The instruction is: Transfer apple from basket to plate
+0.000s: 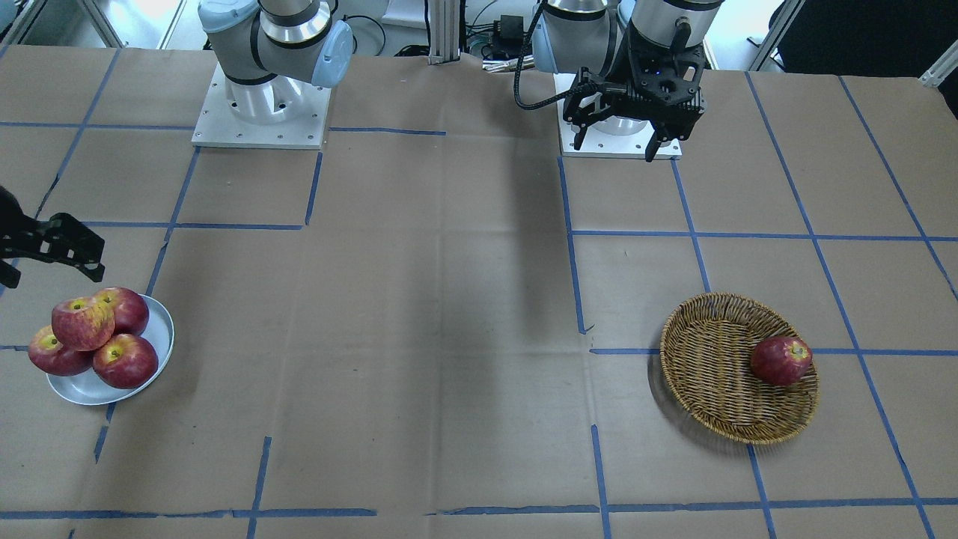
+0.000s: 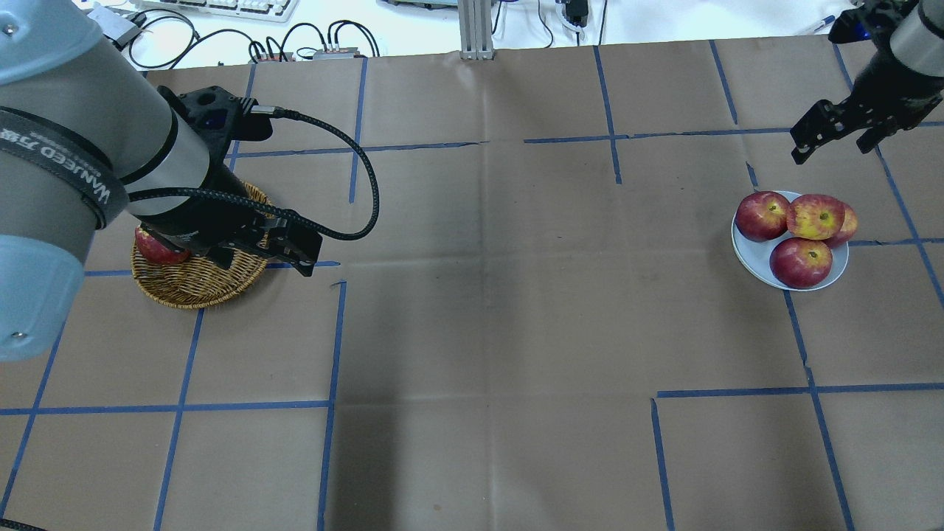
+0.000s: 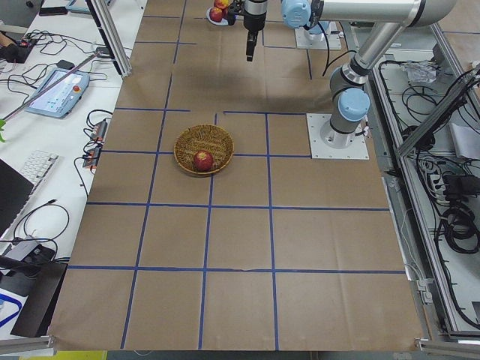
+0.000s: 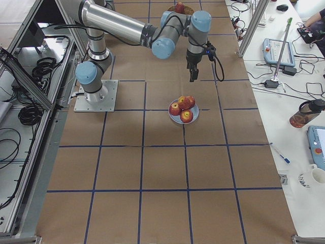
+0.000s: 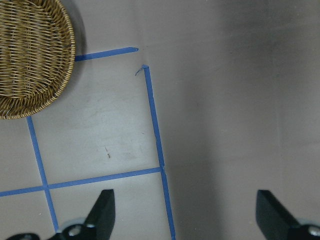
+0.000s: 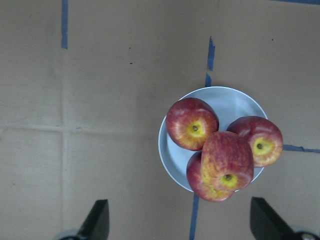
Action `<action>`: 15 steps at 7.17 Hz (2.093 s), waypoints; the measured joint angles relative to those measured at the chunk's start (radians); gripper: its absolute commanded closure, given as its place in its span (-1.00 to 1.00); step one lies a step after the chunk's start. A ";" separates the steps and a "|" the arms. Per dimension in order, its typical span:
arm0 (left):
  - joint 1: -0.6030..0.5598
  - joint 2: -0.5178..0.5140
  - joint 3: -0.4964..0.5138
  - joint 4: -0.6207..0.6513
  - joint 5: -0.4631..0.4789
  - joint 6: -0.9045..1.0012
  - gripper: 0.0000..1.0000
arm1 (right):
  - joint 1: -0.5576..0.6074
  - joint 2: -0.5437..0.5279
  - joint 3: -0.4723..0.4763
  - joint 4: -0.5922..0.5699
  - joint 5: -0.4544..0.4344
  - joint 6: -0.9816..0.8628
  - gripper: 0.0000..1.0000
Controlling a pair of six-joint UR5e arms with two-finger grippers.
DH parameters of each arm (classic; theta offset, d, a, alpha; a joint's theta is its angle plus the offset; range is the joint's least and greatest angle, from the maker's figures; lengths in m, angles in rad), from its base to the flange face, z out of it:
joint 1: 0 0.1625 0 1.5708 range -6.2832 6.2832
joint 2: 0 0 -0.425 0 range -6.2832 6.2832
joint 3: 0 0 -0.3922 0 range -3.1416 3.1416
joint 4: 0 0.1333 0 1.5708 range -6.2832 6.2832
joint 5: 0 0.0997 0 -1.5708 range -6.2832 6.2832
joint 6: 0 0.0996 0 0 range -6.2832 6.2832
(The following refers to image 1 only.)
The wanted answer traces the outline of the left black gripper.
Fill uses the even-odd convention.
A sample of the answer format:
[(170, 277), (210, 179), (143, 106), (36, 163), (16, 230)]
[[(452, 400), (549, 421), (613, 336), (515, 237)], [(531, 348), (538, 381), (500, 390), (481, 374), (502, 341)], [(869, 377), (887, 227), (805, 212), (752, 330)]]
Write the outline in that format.
[(579, 69), (564, 98), (561, 119), (573, 126), (573, 150), (584, 144), (588, 127), (612, 116), (647, 121), (653, 133), (644, 160), (653, 162), (662, 144), (686, 140), (706, 110), (698, 90), (678, 99), (662, 101), (643, 95), (632, 83), (607, 82), (586, 68)]

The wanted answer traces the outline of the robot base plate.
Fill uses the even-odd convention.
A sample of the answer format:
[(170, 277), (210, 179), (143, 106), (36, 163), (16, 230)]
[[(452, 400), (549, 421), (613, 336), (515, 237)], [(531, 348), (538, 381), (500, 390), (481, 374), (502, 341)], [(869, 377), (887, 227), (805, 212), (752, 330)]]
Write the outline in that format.
[(219, 149), (321, 150), (333, 91), (276, 76), (240, 85), (216, 65), (192, 144)]

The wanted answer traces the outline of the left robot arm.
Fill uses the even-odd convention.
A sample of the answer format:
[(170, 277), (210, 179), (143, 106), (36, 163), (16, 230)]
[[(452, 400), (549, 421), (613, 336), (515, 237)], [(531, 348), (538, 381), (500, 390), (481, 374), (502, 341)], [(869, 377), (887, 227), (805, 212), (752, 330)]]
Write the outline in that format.
[(565, 156), (677, 159), (707, 103), (704, 40), (719, 1), (541, 1), (527, 44), (553, 75)]

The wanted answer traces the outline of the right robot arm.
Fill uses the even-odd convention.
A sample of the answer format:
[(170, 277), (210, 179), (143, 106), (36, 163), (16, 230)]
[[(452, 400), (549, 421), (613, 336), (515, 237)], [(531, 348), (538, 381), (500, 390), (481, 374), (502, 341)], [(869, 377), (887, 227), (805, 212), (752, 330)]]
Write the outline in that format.
[[(353, 33), (325, 1), (201, 1), (198, 18), (218, 59), (192, 144), (219, 149), (319, 150), (332, 89), (344, 79)], [(2, 191), (2, 285), (13, 258), (105, 274), (105, 241), (66, 213), (28, 217)]]

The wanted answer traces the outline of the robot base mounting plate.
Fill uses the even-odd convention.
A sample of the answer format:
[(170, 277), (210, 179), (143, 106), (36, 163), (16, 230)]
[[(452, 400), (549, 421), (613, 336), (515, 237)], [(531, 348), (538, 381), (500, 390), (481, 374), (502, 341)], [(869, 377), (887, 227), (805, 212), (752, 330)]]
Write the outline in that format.
[[(557, 73), (553, 75), (555, 90), (561, 92), (571, 88), (575, 76), (571, 73)], [(595, 103), (598, 109), (598, 99), (601, 94), (593, 94), (582, 100), (581, 106)], [(562, 156), (578, 156), (591, 158), (637, 158), (644, 159), (644, 151), (654, 134), (653, 126), (649, 121), (611, 116), (588, 127), (588, 132), (582, 140), (581, 147), (574, 147), (577, 127), (564, 120), (564, 101), (557, 104), (558, 129), (560, 130), (560, 146)], [(653, 159), (677, 159), (682, 156), (680, 141), (673, 139), (662, 143)]]

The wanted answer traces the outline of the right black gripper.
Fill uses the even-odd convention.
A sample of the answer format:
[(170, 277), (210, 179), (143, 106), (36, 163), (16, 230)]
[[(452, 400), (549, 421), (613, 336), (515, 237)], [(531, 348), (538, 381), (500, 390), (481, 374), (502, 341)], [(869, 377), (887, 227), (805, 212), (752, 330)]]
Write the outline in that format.
[(106, 267), (100, 262), (105, 241), (68, 213), (55, 213), (48, 221), (28, 217), (19, 201), (1, 188), (0, 282), (7, 289), (19, 286), (21, 272), (7, 259), (31, 258), (48, 264), (75, 267), (100, 283)]

